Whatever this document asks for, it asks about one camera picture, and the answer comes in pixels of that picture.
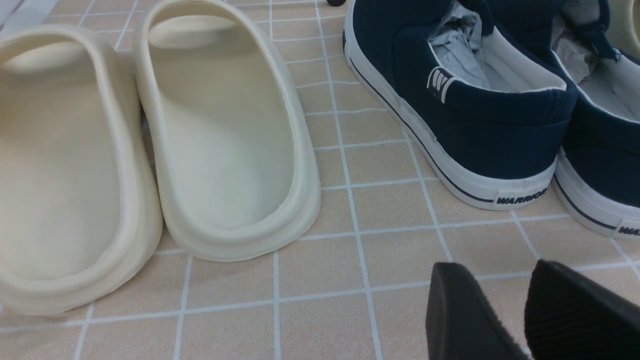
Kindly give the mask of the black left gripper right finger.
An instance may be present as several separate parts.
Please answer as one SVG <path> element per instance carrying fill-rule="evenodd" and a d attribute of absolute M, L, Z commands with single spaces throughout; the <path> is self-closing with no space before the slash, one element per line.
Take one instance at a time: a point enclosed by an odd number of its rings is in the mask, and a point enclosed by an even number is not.
<path fill-rule="evenodd" d="M 555 260 L 541 259 L 525 303 L 535 360 L 637 360 L 640 308 Z"/>

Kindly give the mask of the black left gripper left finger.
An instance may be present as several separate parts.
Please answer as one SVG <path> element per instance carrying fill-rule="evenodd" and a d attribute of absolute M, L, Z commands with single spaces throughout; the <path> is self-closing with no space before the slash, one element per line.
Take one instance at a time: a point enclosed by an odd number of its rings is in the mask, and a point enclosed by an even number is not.
<path fill-rule="evenodd" d="M 478 281 L 459 263 L 432 267 L 425 317 L 430 360 L 527 360 Z"/>

